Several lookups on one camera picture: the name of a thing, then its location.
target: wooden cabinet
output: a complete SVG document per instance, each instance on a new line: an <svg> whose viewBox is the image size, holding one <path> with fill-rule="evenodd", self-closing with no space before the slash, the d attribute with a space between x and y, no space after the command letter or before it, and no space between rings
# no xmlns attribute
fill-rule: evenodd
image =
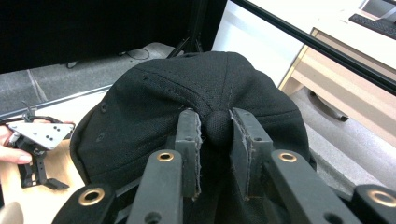
<svg viewBox="0 0 396 224"><path fill-rule="evenodd" d="M396 79L396 70L314 29L312 36ZM314 49L304 46L279 88L287 95L306 86L329 104L396 147L396 97Z"/></svg>

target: black baseball cap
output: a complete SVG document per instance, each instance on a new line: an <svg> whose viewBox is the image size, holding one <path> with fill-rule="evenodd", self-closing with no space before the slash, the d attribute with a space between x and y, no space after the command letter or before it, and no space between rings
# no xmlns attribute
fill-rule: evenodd
<svg viewBox="0 0 396 224"><path fill-rule="evenodd" d="M77 126L71 156L86 184L121 189L142 176L147 159L175 136L179 114L193 109L202 122L201 189L185 200L185 223L263 223L260 200L235 191L229 153L230 110L252 113L274 141L310 161L307 134L295 103L234 52L185 54L127 71Z"/></svg>

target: screen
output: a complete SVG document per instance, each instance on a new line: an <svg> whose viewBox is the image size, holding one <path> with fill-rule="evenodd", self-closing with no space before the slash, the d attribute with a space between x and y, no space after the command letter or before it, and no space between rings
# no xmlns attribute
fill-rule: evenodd
<svg viewBox="0 0 396 224"><path fill-rule="evenodd" d="M396 0L368 0L361 7L363 15L374 20L396 21Z"/></svg>

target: gray floor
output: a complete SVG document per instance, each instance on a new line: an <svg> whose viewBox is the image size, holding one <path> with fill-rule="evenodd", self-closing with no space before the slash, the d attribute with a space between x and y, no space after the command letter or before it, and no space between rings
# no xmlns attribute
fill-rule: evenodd
<svg viewBox="0 0 396 224"><path fill-rule="evenodd" d="M166 58L173 48L152 43L125 54L78 62L73 68L55 64L0 75L0 115L113 84L133 66Z"/></svg>
<svg viewBox="0 0 396 224"><path fill-rule="evenodd" d="M396 148L354 119L340 115L302 89L290 97L299 106L320 176L351 194L356 185L377 184L396 190Z"/></svg>

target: human hand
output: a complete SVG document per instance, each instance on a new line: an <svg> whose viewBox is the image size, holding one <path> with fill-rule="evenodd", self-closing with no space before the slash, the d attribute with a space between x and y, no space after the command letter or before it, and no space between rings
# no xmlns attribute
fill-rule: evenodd
<svg viewBox="0 0 396 224"><path fill-rule="evenodd" d="M26 164L32 160L32 156L17 148L7 147L8 139L12 131L6 126L0 126L0 161L9 161L17 164Z"/></svg>

